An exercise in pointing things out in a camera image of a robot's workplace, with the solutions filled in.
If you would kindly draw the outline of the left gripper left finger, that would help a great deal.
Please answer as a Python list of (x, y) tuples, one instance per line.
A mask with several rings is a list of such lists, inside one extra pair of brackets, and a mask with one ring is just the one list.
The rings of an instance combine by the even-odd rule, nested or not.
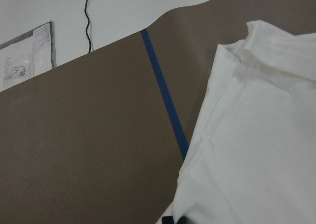
[(175, 224), (174, 219), (172, 216), (164, 216), (161, 218), (162, 224)]

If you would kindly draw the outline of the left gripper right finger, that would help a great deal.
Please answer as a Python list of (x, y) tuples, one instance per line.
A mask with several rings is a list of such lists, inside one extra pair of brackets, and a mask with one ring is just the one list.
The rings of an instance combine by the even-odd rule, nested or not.
[(182, 216), (179, 220), (178, 220), (178, 224), (191, 224), (190, 220), (185, 217), (185, 216)]

